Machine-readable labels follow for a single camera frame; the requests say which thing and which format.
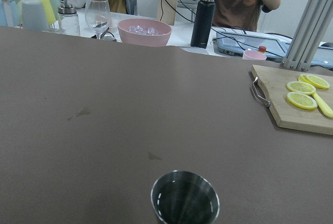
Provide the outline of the steel measuring jigger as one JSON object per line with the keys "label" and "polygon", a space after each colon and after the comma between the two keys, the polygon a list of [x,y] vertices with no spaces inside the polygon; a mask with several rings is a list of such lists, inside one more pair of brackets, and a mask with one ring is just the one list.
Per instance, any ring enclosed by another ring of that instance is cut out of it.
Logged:
{"label": "steel measuring jigger", "polygon": [[150,192],[158,223],[215,223],[220,200],[213,186],[193,172],[174,170],[159,177]]}

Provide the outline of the pink plastic cup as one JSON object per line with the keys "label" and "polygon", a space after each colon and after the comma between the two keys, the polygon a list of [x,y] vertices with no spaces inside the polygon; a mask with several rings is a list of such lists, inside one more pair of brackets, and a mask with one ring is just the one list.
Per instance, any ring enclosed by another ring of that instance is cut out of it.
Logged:
{"label": "pink plastic cup", "polygon": [[267,57],[264,53],[256,50],[245,50],[242,54],[243,60],[266,60]]}

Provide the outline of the yellow cup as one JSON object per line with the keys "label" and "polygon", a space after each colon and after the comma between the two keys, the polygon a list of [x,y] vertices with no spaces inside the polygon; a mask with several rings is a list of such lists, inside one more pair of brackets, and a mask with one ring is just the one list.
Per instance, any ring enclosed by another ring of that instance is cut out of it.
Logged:
{"label": "yellow cup", "polygon": [[48,25],[54,24],[56,22],[56,18],[50,0],[35,0],[35,1],[39,1],[42,3],[47,24]]}

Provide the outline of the grey cup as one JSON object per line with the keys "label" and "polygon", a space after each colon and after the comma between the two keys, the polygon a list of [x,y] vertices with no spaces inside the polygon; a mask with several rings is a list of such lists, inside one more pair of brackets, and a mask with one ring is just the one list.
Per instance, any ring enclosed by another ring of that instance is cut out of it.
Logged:
{"label": "grey cup", "polygon": [[49,29],[42,2],[25,0],[22,3],[22,26],[33,31],[47,31]]}

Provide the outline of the pink bowl with ice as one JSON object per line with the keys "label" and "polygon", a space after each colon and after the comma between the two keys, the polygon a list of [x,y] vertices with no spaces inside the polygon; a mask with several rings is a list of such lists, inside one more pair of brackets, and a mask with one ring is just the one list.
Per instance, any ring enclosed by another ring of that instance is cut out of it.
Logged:
{"label": "pink bowl with ice", "polygon": [[171,36],[169,25],[152,19],[132,18],[118,23],[118,32],[123,43],[163,47]]}

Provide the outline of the blue teach pendant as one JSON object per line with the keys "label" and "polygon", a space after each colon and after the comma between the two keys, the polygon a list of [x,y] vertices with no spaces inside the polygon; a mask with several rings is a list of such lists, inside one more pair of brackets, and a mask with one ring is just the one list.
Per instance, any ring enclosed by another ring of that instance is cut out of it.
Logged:
{"label": "blue teach pendant", "polygon": [[288,50],[284,43],[272,37],[218,31],[215,40],[219,52],[229,56],[241,57],[245,50],[259,50],[263,46],[268,59],[281,61]]}

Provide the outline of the black thermos bottle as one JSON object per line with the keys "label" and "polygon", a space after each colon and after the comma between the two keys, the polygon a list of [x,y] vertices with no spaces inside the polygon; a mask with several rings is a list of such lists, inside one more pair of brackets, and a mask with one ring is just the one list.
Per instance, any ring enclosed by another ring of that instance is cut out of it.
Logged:
{"label": "black thermos bottle", "polygon": [[200,0],[191,36],[191,47],[206,48],[215,11],[215,0]]}

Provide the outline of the bamboo cutting board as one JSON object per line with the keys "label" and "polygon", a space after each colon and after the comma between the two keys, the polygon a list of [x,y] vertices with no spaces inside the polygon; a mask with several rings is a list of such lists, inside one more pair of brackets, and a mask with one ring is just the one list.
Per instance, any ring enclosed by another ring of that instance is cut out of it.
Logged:
{"label": "bamboo cutting board", "polygon": [[278,127],[332,135],[332,77],[254,64],[252,88]]}

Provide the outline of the wine glass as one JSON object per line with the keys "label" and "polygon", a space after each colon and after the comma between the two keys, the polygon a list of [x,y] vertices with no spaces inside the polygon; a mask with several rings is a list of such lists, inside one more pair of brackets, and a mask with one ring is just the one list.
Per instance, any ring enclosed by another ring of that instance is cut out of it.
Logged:
{"label": "wine glass", "polygon": [[110,8],[108,0],[86,0],[85,21],[97,39],[109,28]]}

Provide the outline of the glass oil dispenser bottle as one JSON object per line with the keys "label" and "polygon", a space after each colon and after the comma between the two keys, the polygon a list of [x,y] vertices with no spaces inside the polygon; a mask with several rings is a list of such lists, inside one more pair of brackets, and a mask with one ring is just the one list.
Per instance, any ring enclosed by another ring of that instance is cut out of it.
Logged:
{"label": "glass oil dispenser bottle", "polygon": [[76,9],[68,0],[61,0],[58,7],[59,31],[65,35],[80,36],[79,18]]}

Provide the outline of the lemon slice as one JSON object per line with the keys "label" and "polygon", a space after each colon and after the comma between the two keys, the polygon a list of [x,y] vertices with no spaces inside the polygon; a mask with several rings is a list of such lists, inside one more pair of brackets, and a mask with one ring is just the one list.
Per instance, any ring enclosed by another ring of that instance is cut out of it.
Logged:
{"label": "lemon slice", "polygon": [[294,106],[305,109],[305,110],[315,110],[317,108],[316,101],[308,95],[289,92],[287,94],[287,100]]}
{"label": "lemon slice", "polygon": [[316,88],[303,81],[291,81],[286,84],[287,89],[292,92],[302,93],[305,95],[312,95],[316,92]]}
{"label": "lemon slice", "polygon": [[323,78],[312,74],[300,74],[298,80],[309,83],[316,88],[329,89],[330,84]]}

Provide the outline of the yellow plastic knife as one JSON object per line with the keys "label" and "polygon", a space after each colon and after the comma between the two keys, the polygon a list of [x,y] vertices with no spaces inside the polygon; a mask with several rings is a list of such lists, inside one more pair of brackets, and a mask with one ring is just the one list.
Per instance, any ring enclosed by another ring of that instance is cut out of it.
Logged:
{"label": "yellow plastic knife", "polygon": [[319,96],[319,94],[314,92],[312,96],[316,101],[317,105],[319,106],[320,110],[322,111],[322,113],[328,118],[333,118],[332,108]]}

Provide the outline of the aluminium frame post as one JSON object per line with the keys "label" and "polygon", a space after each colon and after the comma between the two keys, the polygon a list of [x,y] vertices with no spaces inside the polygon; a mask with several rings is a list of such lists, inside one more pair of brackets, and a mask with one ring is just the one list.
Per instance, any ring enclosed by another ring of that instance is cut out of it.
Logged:
{"label": "aluminium frame post", "polygon": [[309,0],[281,66],[307,71],[331,19],[332,0]]}

